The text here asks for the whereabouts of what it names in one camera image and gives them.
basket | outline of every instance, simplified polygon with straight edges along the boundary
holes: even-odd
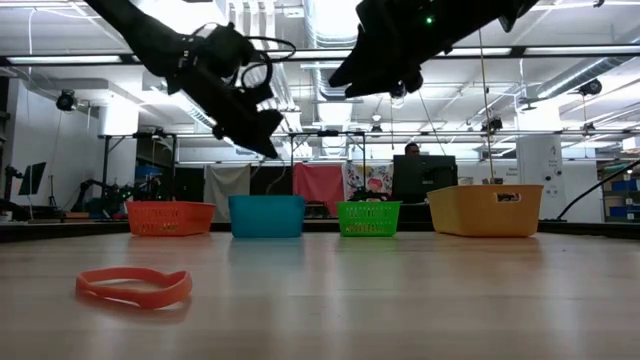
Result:
[[[300,237],[304,209],[302,196],[231,196],[231,233],[236,238]]]
[[[395,235],[400,214],[399,201],[339,202],[340,233],[345,237]]]
[[[427,194],[439,233],[527,237],[538,230],[542,185],[452,186]]]
[[[129,227],[137,236],[188,236],[209,232],[215,205],[183,201],[127,202]]]

table surface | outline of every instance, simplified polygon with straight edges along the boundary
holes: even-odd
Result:
[[[105,235],[0,245],[3,359],[637,359],[640,243],[538,234],[234,240]],[[74,278],[189,270],[159,311]]]

rubber band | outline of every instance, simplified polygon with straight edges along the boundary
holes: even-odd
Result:
[[[108,285],[94,285],[94,282],[109,280],[141,280],[159,285],[162,289],[143,291],[122,289]],[[112,267],[82,272],[76,278],[76,291],[95,296],[128,301],[143,309],[160,309],[185,301],[193,286],[191,275],[186,271],[164,274],[156,270],[137,267]]]

monitor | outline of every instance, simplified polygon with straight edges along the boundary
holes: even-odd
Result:
[[[455,156],[393,157],[393,197],[404,203],[420,203],[427,193],[458,185]]]
[[[27,166],[18,195],[35,195],[38,193],[46,166],[46,162]]]

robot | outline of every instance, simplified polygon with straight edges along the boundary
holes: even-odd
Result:
[[[270,136],[282,121],[282,114],[257,109],[258,103],[273,97],[269,86],[272,61],[232,23],[217,26],[207,37],[197,32],[183,35],[146,15],[129,0],[86,3],[124,37],[152,74],[166,79],[170,94],[183,90],[215,120],[216,138],[228,136],[235,144],[266,157],[278,156]],[[495,19],[500,19],[505,31],[511,31],[515,21],[536,3],[363,0],[356,7],[361,21],[357,44],[329,84],[349,85],[347,97],[414,92],[423,83],[423,62],[442,51],[451,51],[457,41]],[[249,63],[254,63],[249,68],[266,67],[265,81],[256,87],[236,86],[240,68]]]

